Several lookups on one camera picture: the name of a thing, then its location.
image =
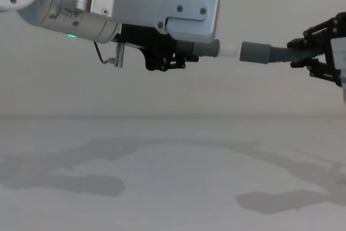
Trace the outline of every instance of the white wall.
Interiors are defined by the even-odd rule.
[[[303,30],[346,11],[345,0],[222,0],[223,43],[285,46]],[[289,64],[203,58],[186,70],[148,72],[137,50],[123,70],[99,63],[91,42],[1,14],[0,115],[344,115],[341,90]],[[105,57],[114,44],[102,47]]]

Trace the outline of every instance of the gray corrugated hose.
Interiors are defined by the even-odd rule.
[[[254,63],[298,62],[322,55],[320,48],[301,50],[272,47],[270,44],[243,42],[240,60]]]
[[[186,41],[177,41],[177,52],[187,55],[196,55],[198,57],[209,56],[216,57],[219,53],[220,42],[214,40],[211,43],[194,43]]]

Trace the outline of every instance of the gray tube connector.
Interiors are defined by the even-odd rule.
[[[298,62],[324,54],[323,46],[314,49],[280,48],[270,44],[243,42],[240,60],[254,63]]]
[[[270,44],[243,42],[240,53],[242,62],[254,62],[268,64],[271,54]]]
[[[220,51],[220,41],[214,40],[211,43],[194,43],[192,53],[198,57],[217,57]]]

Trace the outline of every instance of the black bracket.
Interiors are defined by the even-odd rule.
[[[294,39],[289,42],[287,47],[299,49],[322,47],[326,63],[322,63],[318,59],[306,59],[299,62],[292,62],[291,67],[307,67],[311,77],[335,82],[341,87],[341,71],[335,69],[331,40],[333,38],[346,37],[346,12],[340,13],[326,22],[309,28],[303,33],[303,36],[304,38]]]
[[[185,69],[186,62],[198,62],[199,57],[192,54],[176,53],[177,41],[170,35],[162,35],[155,28],[122,25],[122,32],[114,42],[133,46],[142,52],[145,67],[150,71]]]

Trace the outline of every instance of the white tube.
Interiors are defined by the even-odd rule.
[[[239,50],[234,44],[220,44],[218,57],[237,58]]]

